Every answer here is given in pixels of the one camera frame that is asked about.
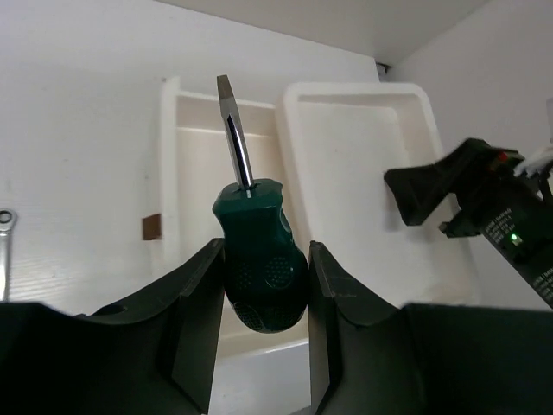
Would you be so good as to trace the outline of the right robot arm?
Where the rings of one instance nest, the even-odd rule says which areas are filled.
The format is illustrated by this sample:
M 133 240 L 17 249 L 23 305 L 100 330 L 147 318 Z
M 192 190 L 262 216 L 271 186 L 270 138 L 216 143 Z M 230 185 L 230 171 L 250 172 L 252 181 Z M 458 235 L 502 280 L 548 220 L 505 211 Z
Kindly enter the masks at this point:
M 552 150 L 534 157 L 469 137 L 432 164 L 389 169 L 384 180 L 402 220 L 420 226 L 448 196 L 459 211 L 448 238 L 482 235 L 522 279 L 552 303 Z

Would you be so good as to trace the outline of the green stubby screwdriver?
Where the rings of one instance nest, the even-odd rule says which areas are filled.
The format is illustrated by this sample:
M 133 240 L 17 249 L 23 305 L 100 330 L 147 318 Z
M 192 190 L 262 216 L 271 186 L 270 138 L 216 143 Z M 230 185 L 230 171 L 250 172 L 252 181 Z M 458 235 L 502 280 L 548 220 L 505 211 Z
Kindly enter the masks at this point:
M 283 185 L 251 171 L 238 104 L 226 75 L 219 108 L 235 172 L 213 204 L 225 240 L 224 289 L 239 320 L 258 333 L 291 329 L 308 304 L 308 263 L 283 211 Z

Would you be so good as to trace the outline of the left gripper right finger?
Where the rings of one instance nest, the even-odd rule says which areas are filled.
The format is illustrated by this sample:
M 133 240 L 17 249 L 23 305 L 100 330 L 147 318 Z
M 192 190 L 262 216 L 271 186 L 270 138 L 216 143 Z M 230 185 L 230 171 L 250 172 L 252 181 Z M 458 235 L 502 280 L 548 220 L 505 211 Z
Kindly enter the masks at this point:
M 314 414 L 549 414 L 552 315 L 412 303 L 396 308 L 309 247 Z

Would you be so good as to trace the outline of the white drawer cabinet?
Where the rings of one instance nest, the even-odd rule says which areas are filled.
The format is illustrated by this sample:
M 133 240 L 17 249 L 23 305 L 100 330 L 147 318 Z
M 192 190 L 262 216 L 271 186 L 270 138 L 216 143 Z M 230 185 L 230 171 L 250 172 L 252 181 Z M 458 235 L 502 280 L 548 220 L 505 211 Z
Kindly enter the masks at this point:
M 479 302 L 468 243 L 439 230 L 453 199 L 409 227 L 385 185 L 388 169 L 443 156 L 422 88 L 295 83 L 276 106 L 276 124 L 299 246 L 325 244 L 350 275 L 396 306 Z

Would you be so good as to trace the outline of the small ratchet wrench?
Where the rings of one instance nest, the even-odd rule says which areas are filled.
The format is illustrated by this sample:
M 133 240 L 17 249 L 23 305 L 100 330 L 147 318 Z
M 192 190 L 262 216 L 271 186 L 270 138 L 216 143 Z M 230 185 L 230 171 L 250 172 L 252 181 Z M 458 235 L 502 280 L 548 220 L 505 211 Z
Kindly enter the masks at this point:
M 17 213 L 9 208 L 1 209 L 1 301 L 8 302 L 10 297 L 12 232 L 16 226 Z

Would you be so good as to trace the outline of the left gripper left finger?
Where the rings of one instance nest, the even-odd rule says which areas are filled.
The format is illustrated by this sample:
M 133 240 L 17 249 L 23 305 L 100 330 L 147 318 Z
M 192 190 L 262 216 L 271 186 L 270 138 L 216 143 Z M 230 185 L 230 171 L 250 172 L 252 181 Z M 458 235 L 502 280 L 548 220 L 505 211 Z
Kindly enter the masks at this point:
M 205 414 L 222 317 L 223 241 L 94 314 L 1 307 L 4 414 Z

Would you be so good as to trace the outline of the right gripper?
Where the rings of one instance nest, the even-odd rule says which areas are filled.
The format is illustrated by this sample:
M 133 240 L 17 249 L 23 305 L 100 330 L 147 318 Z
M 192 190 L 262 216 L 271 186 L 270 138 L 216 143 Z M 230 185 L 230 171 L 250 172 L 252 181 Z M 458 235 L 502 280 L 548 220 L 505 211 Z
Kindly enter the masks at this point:
M 402 220 L 419 226 L 453 194 L 459 212 L 440 225 L 449 238 L 484 235 L 489 240 L 533 239 L 539 227 L 536 179 L 515 175 L 524 157 L 516 150 L 468 138 L 431 164 L 389 169 L 384 180 Z

